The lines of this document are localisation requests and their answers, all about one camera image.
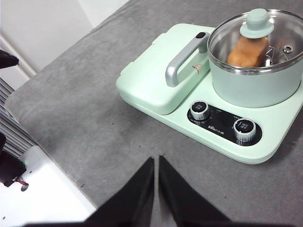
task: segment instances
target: white surface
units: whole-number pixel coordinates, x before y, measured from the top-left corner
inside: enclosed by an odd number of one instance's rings
[[[78,0],[83,7],[84,12],[89,18],[91,24],[96,27],[103,20],[112,15],[121,6],[128,2],[128,0]]]
[[[27,61],[18,53],[18,51],[1,35],[0,46],[2,50],[14,55],[19,59],[19,66],[29,77],[33,77],[36,74],[36,71],[27,63]]]
[[[18,65],[0,69],[0,77],[14,90],[21,87],[30,79],[30,77]]]
[[[1,1],[1,35],[36,71],[92,28],[76,0]]]
[[[0,184],[1,227],[84,221],[96,210],[39,146],[31,147],[22,159],[27,162],[23,178],[29,188],[22,192],[19,183],[9,188]]]

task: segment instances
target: pot rim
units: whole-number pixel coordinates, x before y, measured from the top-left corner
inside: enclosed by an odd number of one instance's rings
[[[300,20],[303,21],[303,18],[300,17],[299,15],[289,12],[289,11],[285,11],[285,10],[278,10],[278,9],[267,9],[267,12],[280,12],[280,13],[285,13],[285,14],[289,14],[291,16],[297,17]],[[220,27],[224,24],[226,24],[227,22],[234,20],[235,18],[241,17],[245,14],[248,14],[249,12],[246,13],[242,13],[239,15],[236,15],[224,22],[222,22],[219,26],[217,26],[212,33],[210,34],[208,41],[207,41],[207,50],[208,50],[208,55],[210,60],[212,60],[212,62],[218,66],[219,68],[228,71],[228,72],[232,72],[235,74],[240,74],[240,75],[262,75],[262,74],[268,74],[268,73],[273,73],[273,72],[278,72],[284,69],[287,69],[293,65],[295,65],[296,63],[298,63],[300,60],[303,59],[303,51],[301,51],[298,55],[296,55],[295,57],[282,62],[282,63],[278,63],[275,65],[271,65],[271,66],[263,66],[263,67],[240,67],[240,66],[233,66],[230,64],[227,64],[219,59],[217,59],[216,57],[214,57],[214,55],[211,53],[209,46],[210,46],[210,41],[212,38],[212,35],[214,34],[214,32],[216,32],[218,29],[220,29]]]

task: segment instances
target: white wall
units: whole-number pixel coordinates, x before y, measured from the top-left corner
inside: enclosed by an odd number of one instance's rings
[[[92,28],[76,0],[1,0],[1,35],[36,71]]]
[[[91,24],[96,27],[128,0],[78,0]]]
[[[128,0],[0,0],[1,49],[19,66],[0,70],[17,89]]]

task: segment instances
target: bread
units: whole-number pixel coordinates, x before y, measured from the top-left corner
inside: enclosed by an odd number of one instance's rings
[[[235,48],[229,54],[227,63],[241,67],[262,66],[268,48],[269,42],[267,37],[249,39],[241,36]]]

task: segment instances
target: brand logo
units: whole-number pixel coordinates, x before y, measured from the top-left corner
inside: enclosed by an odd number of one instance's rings
[[[210,126],[208,126],[208,128],[211,129],[211,130],[213,130],[213,131],[215,131],[215,132],[217,132],[217,133],[219,133],[219,134],[221,134],[221,135],[224,135],[223,131],[217,130],[214,126],[210,125]]]

